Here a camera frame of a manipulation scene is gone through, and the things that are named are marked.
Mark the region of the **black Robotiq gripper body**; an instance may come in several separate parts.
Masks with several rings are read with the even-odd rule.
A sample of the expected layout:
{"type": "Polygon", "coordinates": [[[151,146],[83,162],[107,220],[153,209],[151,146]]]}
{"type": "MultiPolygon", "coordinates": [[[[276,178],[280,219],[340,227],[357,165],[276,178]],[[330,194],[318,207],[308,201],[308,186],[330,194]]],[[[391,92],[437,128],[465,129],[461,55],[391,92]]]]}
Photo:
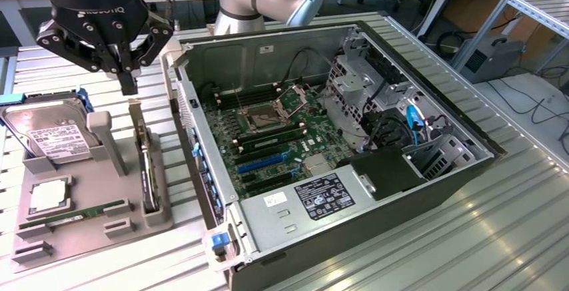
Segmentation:
{"type": "Polygon", "coordinates": [[[50,0],[51,24],[91,45],[131,51],[149,18],[143,0],[50,0]]]}

